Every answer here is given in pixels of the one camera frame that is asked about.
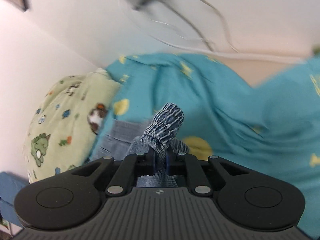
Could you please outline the green cartoon fleece blanket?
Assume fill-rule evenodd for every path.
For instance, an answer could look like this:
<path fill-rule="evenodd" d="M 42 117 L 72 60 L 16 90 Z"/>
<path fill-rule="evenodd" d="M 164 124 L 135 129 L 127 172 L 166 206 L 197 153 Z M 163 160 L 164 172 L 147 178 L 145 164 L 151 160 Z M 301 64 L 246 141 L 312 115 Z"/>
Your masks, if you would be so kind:
<path fill-rule="evenodd" d="M 107 71 L 63 77 L 33 116 L 23 147 L 30 183 L 81 166 L 120 89 Z"/>

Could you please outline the teal patterned bed sheet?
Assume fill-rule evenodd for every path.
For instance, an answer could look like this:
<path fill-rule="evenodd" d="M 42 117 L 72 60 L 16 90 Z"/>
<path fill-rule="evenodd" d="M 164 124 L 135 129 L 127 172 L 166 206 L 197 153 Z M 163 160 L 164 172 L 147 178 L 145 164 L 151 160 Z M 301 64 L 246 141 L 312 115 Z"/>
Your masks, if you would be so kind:
<path fill-rule="evenodd" d="M 213 57 L 123 56 L 107 67 L 121 84 L 90 160 L 125 157 L 116 122 L 146 127 L 169 102 L 184 113 L 177 138 L 199 158 L 218 155 L 295 185 L 304 194 L 299 227 L 319 237 L 319 57 L 251 87 Z"/>

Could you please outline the blue denim jeans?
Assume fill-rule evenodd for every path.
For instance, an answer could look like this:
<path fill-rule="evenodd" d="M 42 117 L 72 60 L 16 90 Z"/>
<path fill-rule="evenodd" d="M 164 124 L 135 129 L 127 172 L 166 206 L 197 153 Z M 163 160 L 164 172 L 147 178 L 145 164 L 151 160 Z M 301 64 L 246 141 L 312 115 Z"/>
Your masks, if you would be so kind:
<path fill-rule="evenodd" d="M 102 157 L 124 160 L 131 154 L 155 150 L 156 172 L 153 176 L 142 176 L 137 180 L 138 187 L 176 187 L 173 176 L 165 171 L 166 151 L 189 153 L 189 147 L 176 138 L 183 124 L 183 111 L 174 103 L 167 103 L 152 120 L 143 123 L 114 120 L 108 132 L 101 132 L 90 161 Z"/>

